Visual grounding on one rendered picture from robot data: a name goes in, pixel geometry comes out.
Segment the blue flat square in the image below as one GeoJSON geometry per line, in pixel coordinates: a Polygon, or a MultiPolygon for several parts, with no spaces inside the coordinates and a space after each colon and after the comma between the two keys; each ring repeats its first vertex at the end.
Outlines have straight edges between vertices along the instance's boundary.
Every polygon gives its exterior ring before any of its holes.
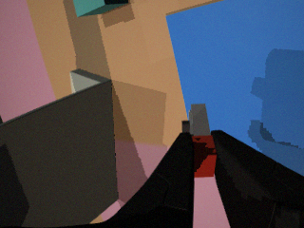
{"type": "Polygon", "coordinates": [[[164,16],[183,99],[304,176],[304,0],[223,0],[164,16]]]}

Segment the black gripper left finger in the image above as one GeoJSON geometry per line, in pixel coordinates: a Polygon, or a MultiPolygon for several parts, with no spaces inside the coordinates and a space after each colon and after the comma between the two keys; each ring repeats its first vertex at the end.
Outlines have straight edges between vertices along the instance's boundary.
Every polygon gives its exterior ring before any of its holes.
{"type": "Polygon", "coordinates": [[[181,132],[133,197],[107,221],[57,228],[194,228],[194,144],[181,132]]]}

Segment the teal cube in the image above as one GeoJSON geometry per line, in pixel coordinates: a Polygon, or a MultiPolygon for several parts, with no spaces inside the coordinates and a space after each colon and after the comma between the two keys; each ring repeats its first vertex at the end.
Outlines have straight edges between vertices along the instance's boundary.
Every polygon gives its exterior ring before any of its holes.
{"type": "Polygon", "coordinates": [[[77,18],[84,15],[98,15],[128,4],[128,0],[73,0],[77,18]]]}

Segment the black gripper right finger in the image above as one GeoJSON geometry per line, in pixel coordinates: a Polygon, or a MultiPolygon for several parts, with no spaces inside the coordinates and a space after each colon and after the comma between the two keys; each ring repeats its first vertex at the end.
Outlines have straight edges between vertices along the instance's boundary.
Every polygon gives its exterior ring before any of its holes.
{"type": "Polygon", "coordinates": [[[304,228],[304,176],[223,130],[210,134],[229,228],[304,228]]]}

